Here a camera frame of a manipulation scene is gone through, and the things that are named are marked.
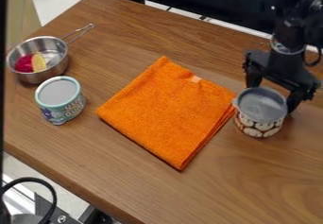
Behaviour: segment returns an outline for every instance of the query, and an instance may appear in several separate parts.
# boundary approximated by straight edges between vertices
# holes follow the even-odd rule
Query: red object in pot
[[[23,56],[17,60],[17,62],[14,64],[14,69],[18,72],[23,73],[32,73],[32,54]]]

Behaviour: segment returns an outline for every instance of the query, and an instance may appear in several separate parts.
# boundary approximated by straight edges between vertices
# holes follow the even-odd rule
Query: metal pot
[[[67,45],[82,37],[92,28],[94,28],[94,25],[88,24],[83,28],[67,34],[61,39],[51,36],[41,36],[28,39],[10,50],[6,58],[7,65],[18,79],[31,84],[39,84],[49,78],[59,76],[63,74],[68,67]],[[77,32],[81,32],[81,34],[70,42],[66,43],[63,40]],[[14,69],[14,65],[19,58],[35,53],[41,53],[46,60],[47,68],[45,70],[37,73],[23,73]]]
[[[248,88],[234,100],[238,128],[252,137],[270,137],[280,131],[287,114],[286,99],[267,87]]]

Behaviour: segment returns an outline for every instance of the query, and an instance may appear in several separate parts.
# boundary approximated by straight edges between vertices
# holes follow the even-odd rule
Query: folded towel
[[[230,119],[233,97],[228,89],[162,57],[96,113],[181,170]]]

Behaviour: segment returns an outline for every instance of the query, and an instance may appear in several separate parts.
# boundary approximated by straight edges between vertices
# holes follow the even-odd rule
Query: tin can
[[[245,89],[233,100],[233,105],[237,109],[235,124],[252,137],[275,135],[288,112],[285,97],[267,87]]]
[[[85,107],[85,97],[78,81],[70,77],[54,77],[42,83],[35,99],[42,116],[54,125],[62,125],[77,117]]]

